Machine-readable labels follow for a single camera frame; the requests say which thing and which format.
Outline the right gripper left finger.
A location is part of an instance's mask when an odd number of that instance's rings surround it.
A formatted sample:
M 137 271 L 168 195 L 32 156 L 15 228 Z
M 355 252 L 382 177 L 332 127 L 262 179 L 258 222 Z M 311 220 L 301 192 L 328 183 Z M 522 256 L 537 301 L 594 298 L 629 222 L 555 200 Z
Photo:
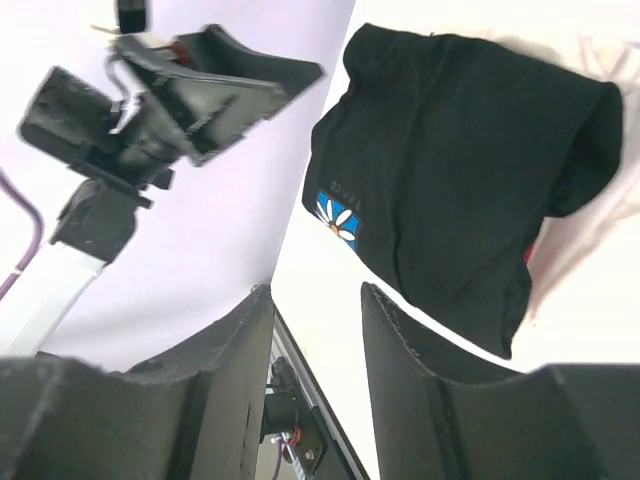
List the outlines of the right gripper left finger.
M 129 370 L 185 386 L 167 478 L 254 478 L 273 323 L 271 289 L 259 285 L 223 318 Z

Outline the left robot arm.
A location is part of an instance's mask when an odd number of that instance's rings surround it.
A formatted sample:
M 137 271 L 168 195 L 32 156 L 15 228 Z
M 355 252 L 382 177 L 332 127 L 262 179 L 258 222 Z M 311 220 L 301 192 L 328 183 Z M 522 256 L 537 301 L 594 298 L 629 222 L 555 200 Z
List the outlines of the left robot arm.
M 1 289 L 1 351 L 33 355 L 87 286 L 131 240 L 149 187 L 173 165 L 201 167 L 318 81 L 314 62 L 251 50 L 222 27 L 154 42 L 120 35 L 105 70 L 126 67 L 141 91 L 113 100 L 54 67 L 19 125 L 21 140 L 81 174 L 49 238 L 37 236 Z

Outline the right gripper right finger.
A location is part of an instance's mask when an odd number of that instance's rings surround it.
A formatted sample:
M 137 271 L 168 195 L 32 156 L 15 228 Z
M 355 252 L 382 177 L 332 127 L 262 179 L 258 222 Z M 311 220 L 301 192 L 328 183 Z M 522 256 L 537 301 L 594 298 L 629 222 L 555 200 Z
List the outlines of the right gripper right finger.
M 439 336 L 371 283 L 361 310 L 381 478 L 529 478 L 518 373 Z

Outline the black daisy print t-shirt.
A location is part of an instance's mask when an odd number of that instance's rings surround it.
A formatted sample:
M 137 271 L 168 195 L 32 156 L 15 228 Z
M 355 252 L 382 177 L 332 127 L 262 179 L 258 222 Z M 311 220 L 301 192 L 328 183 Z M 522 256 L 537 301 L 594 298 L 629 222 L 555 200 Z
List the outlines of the black daisy print t-shirt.
M 619 88 L 485 39 L 371 24 L 343 64 L 304 207 L 408 303 L 509 358 L 542 222 L 585 206 L 620 166 Z

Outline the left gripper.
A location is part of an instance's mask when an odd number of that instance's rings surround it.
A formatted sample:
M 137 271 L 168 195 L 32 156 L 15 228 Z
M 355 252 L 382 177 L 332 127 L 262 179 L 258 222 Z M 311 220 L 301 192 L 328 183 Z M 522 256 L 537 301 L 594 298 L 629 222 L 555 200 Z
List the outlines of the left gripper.
M 125 190 L 168 190 L 179 157 L 204 165 L 323 77 L 319 64 L 252 50 L 218 24 L 178 35 L 167 50 L 137 37 L 120 37 L 113 49 L 144 88 L 127 122 L 129 95 L 114 101 L 55 66 L 18 133 L 75 172 Z

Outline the white t-shirt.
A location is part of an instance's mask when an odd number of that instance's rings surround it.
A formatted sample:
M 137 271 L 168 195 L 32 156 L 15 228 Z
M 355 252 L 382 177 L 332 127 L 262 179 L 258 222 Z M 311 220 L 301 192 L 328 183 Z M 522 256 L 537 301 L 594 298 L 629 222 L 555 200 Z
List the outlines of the white t-shirt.
M 585 206 L 543 223 L 528 267 L 533 290 L 527 317 L 536 316 L 553 289 L 596 250 L 639 189 L 639 47 L 615 37 L 579 33 L 554 46 L 552 62 L 616 84 L 623 100 L 621 163 L 611 181 Z

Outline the pink t-shirt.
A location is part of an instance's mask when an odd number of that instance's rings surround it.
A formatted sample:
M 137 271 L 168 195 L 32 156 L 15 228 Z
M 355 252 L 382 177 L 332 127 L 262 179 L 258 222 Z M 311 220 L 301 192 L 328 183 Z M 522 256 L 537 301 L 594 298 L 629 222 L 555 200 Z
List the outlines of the pink t-shirt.
M 530 264 L 532 261 L 532 257 L 536 251 L 536 246 L 537 246 L 538 241 L 534 240 L 532 242 L 532 244 L 528 247 L 528 249 L 526 250 L 525 254 L 524 254 L 524 265 L 527 269 L 530 269 Z

